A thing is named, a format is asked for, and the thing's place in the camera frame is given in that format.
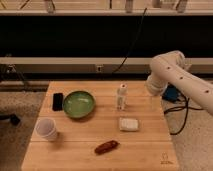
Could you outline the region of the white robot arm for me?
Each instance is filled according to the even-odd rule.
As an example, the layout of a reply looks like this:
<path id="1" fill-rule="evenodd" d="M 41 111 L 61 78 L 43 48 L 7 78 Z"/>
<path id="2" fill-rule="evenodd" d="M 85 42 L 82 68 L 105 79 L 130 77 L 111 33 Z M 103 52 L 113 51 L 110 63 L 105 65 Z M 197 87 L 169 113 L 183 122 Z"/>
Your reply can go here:
<path id="1" fill-rule="evenodd" d="M 150 69 L 146 86 L 152 95 L 162 95 L 168 84 L 172 84 L 213 116 L 213 84 L 185 70 L 182 52 L 171 51 L 153 57 Z"/>

